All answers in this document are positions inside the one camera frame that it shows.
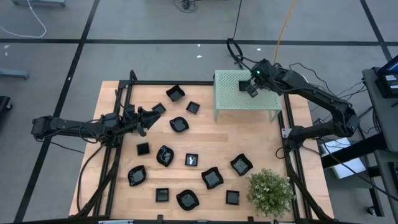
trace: mint green shelf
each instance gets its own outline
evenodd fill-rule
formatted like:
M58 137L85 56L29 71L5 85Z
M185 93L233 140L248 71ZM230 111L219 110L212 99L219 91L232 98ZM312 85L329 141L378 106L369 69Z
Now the mint green shelf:
M278 94L269 90L258 90L259 94L251 98L247 92L239 91L239 81L249 79L248 70L216 70L213 107L215 121L219 110L267 110L270 121L276 118L282 110Z

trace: green leaves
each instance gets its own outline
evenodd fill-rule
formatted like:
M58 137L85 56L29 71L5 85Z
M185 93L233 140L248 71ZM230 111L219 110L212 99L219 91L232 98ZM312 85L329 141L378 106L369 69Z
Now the green leaves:
M257 216L261 213L266 217L277 218L290 211L295 196L288 177L282 177L270 169L263 169L247 179L250 186L246 198L256 206Z

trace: wooden tabletop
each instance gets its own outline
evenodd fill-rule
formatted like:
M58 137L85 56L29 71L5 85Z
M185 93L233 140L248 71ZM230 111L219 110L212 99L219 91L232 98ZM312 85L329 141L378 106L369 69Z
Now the wooden tabletop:
M113 110L114 90L118 82L103 82L99 93L94 118ZM220 111L218 121L213 119L212 86L180 86L186 96L178 102L171 102L165 91L168 85L134 85L131 104L150 110L162 103L167 111L147 132L146 137L137 133L124 137L118 179L114 192L111 218L155 220L163 215L165 220L228 220L245 221L253 216L255 221L271 221L273 217L257 217L254 205L247 202L248 181L245 177L261 169L272 169L286 175L285 162L275 157L275 151L282 145L278 121L270 122L267 111ZM200 104L197 114L185 110L189 101ZM306 99L291 96L290 102L296 125L311 126L311 117ZM184 117L190 129L175 133L169 124L175 117ZM150 154L137 155L136 145L148 142ZM174 159L168 167L156 161L156 154L163 145L174 151ZM82 164L98 148L88 144ZM304 146L317 150L314 140L307 140ZM102 149L87 165L81 182L80 205L84 205L98 187L105 149ZM307 189L326 214L333 217L328 189L318 155L301 150L302 164ZM198 154L198 166L185 166L186 153ZM238 154L244 153L254 168L245 176L239 175L229 164ZM141 185L130 187L127 173L135 166L145 165L147 180ZM201 173L217 166L224 178L224 184L207 190ZM169 188L169 202L155 202L156 188ZM200 205L187 212L182 210L175 196L185 189L194 191ZM240 204L225 204L226 190L240 192ZM104 214L108 190L103 194L100 214ZM300 216L304 217L302 198L298 191ZM76 214L76 192L70 214ZM293 221L292 212L279 218L280 221Z

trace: black dish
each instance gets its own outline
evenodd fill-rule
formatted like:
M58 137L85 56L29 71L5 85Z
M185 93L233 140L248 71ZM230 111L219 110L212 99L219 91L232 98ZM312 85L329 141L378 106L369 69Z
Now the black dish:
M171 148L167 146L162 146L156 155L156 160L163 166L168 167L172 163L174 158L174 152Z
M183 132L183 131L189 129L187 120L182 117L176 117L173 120L170 120L170 125L171 125L172 129L177 133L180 133L180 132Z
M143 181L145 181L147 178L147 172L145 171L145 166L141 165L132 168L129 171L129 175L127 176L127 178L129 179L130 187L137 186L143 183Z
M176 102L185 96L184 91L178 85L175 85L171 89L167 90L166 94L170 97L170 99L172 99L173 102Z
M239 91L246 91L248 85L250 85L249 81L239 81Z
M239 192L235 190L227 190L225 203L229 205L239 205Z
M137 153L138 156L142 156L145 154L149 154L149 144L147 143L142 143L137 145Z
M157 111L157 112L159 112L160 114L162 114L162 113L164 113L164 111L166 111L166 108L163 106L162 103L158 103L156 106L154 106L154 107L152 108L152 110L153 110L153 111Z
M247 159L243 153L232 160L230 164L232 168L239 174L239 176L243 176L253 168L253 164L251 164L250 160Z
M197 166L198 159L199 159L198 154L187 153L187 155L185 155L185 165L186 166Z
M199 104L191 101L191 102L189 102L186 110L191 112L191 113L196 114L198 112L198 110L199 110L199 107L200 107Z
M156 202L168 202L169 189L156 189Z
M223 176L218 172L217 167L212 167L208 171L202 172L201 177L205 181L207 190L211 190L224 183Z
M185 211L190 211L199 205L199 199L191 190L183 190L177 196L177 202Z

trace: yellow cable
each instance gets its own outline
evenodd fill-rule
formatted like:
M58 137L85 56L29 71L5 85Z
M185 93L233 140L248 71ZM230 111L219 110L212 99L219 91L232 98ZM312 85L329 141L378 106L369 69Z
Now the yellow cable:
M278 44L276 45L274 63L276 62L276 59L278 58L278 50L279 50L280 40L281 40L282 35L283 35L284 31L285 31L285 27L287 25L287 22L290 19L290 15L292 14L292 11L293 11L293 8L294 8L295 4L296 4L296 0L292 0L292 5L290 6L289 13L286 16L286 20L285 20L284 26L282 27L282 30L280 31L279 38L278 38Z

